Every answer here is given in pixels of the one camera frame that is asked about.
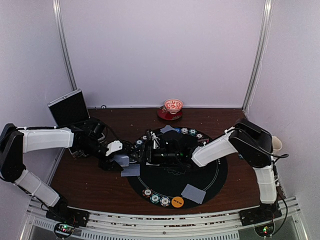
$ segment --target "black electronic device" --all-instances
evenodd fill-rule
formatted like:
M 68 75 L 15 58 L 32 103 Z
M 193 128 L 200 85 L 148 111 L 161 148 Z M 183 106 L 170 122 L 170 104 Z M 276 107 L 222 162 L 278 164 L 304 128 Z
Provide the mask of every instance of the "black electronic device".
M 81 89 L 74 90 L 48 103 L 58 126 L 69 125 L 90 118 Z

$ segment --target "black circular mat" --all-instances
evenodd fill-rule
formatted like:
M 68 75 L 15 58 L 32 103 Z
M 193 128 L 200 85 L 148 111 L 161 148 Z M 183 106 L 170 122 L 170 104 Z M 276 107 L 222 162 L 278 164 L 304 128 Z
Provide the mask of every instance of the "black circular mat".
M 198 142 L 209 142 L 212 139 L 206 134 L 196 131 L 195 129 L 188 129 L 186 127 L 176 127 L 177 132 L 182 134 L 189 134 L 198 139 Z M 155 134 L 160 132 L 160 129 L 153 130 Z M 145 140 L 146 136 L 142 136 L 137 140 L 139 144 Z M 207 166 L 197 171 L 185 171 L 179 167 L 159 167 L 140 165 L 140 176 L 128 177 L 128 181 L 134 191 L 139 194 L 146 201 L 151 204 L 156 204 L 160 207 L 175 208 L 171 204 L 174 197 L 182 197 L 181 193 L 190 184 L 200 190 L 206 192 L 203 199 L 203 204 L 212 199 L 221 190 L 226 182 L 228 174 L 228 164 L 225 157 L 211 162 Z M 167 197 L 165 203 L 161 201 L 153 201 L 152 195 L 158 195 L 161 199 Z M 183 198 L 184 204 L 182 209 L 193 208 L 199 206 L 198 203 L 189 199 Z

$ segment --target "orange poker chip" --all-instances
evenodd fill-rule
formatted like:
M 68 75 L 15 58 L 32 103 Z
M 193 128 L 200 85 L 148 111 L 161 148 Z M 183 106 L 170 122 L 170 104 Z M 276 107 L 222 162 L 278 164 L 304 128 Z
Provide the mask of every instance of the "orange poker chip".
M 175 208 L 181 208 L 184 203 L 184 199 L 180 196 L 175 196 L 171 201 L 172 206 L 174 206 Z

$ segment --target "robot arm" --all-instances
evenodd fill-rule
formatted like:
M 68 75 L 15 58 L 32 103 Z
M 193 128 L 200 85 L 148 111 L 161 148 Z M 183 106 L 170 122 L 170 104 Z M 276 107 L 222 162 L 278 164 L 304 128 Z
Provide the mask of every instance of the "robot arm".
M 122 143 L 115 140 L 104 146 L 93 136 L 93 134 L 102 133 L 104 127 L 97 131 L 99 121 L 95 121 L 94 124 L 91 122 L 89 125 L 89 128 L 70 126 L 70 128 L 35 129 L 33 127 L 17 128 L 12 123 L 8 123 L 0 136 L 2 179 L 39 199 L 49 209 L 48 218 L 64 222 L 70 220 L 70 224 L 75 222 L 78 226 L 85 226 L 89 213 L 68 208 L 68 201 L 61 194 L 26 168 L 23 164 L 23 154 L 35 150 L 75 147 L 99 158 L 106 169 L 112 169 L 117 163 L 110 162 L 110 156 L 122 150 Z
M 225 130 L 224 135 L 205 146 L 198 146 L 192 160 L 199 167 L 232 153 L 240 153 L 253 168 L 257 177 L 262 204 L 273 204 L 277 200 L 274 159 L 272 152 L 272 136 L 266 130 L 240 119 L 234 127 Z

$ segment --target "white enclosure wall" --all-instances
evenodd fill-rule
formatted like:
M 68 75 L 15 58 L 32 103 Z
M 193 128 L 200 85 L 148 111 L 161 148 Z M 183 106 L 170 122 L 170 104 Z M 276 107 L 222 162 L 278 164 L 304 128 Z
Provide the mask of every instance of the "white enclosure wall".
M 320 223 L 320 1 L 275 1 L 251 121 L 279 136 L 277 165 L 288 196 L 297 196 L 311 239 Z
M 64 0 L 77 86 L 89 107 L 241 107 L 263 0 Z
M 47 126 L 47 103 L 70 92 L 51 0 L 0 2 L 0 129 Z M 25 154 L 24 163 L 46 181 L 57 149 Z M 0 239 L 15 240 L 30 198 L 0 180 Z

